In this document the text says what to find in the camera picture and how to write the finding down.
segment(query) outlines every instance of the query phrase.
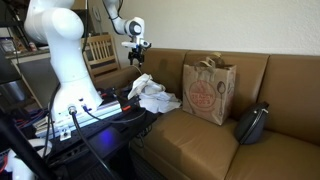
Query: white cloth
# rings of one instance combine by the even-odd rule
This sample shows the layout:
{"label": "white cloth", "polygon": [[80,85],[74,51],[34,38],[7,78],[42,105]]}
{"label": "white cloth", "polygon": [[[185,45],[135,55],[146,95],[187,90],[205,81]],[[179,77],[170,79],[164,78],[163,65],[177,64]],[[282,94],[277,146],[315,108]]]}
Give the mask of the white cloth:
{"label": "white cloth", "polygon": [[166,93],[165,87],[152,81],[152,76],[143,74],[133,82],[128,99],[139,95],[140,106],[152,113],[166,113],[179,108],[181,101],[172,93]]}

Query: brown paper bag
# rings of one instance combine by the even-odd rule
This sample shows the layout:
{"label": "brown paper bag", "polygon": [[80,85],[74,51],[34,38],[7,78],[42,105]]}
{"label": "brown paper bag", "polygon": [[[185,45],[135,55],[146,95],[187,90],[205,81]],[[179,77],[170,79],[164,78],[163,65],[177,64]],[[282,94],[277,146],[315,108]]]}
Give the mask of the brown paper bag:
{"label": "brown paper bag", "polygon": [[222,125],[230,114],[235,75],[236,66],[221,63],[220,57],[204,57],[194,66],[185,64],[182,109]]}

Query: black table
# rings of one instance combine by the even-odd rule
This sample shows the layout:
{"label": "black table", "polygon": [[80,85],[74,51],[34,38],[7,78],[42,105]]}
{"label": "black table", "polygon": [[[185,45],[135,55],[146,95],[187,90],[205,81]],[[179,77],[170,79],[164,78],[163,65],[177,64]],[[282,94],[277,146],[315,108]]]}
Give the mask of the black table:
{"label": "black table", "polygon": [[[120,119],[127,120],[128,123],[109,123],[108,119],[114,119],[110,117],[82,127],[81,131],[97,154],[108,162],[122,179],[136,179],[128,144],[141,131],[148,128],[157,116],[144,108],[137,108]],[[81,179],[100,164],[76,131],[73,131],[71,136],[71,139],[65,141],[60,141],[58,137],[51,140],[53,149],[49,166],[58,176],[64,176],[63,179]]]}

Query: leather couch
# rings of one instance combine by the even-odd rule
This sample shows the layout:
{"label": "leather couch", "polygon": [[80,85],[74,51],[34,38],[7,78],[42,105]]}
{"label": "leather couch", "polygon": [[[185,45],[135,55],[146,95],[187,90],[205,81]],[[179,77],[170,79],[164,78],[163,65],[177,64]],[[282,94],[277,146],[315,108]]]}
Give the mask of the leather couch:
{"label": "leather couch", "polygon": [[[212,51],[150,49],[142,73],[182,99],[183,64]],[[181,108],[165,113],[133,149],[168,179],[320,179],[320,57],[221,52],[237,65],[230,117],[222,125]],[[130,66],[98,86],[122,87],[140,76]],[[270,104],[259,141],[239,145],[233,131],[241,113],[256,102]]]}

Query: wooden chair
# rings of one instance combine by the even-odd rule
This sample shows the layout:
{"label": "wooden chair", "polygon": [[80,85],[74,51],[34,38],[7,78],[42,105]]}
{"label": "wooden chair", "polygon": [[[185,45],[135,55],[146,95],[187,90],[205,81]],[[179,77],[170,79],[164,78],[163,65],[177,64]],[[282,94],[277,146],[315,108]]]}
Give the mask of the wooden chair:
{"label": "wooden chair", "polygon": [[94,84],[102,81],[107,73],[120,69],[112,36],[108,34],[88,37],[83,57]]}

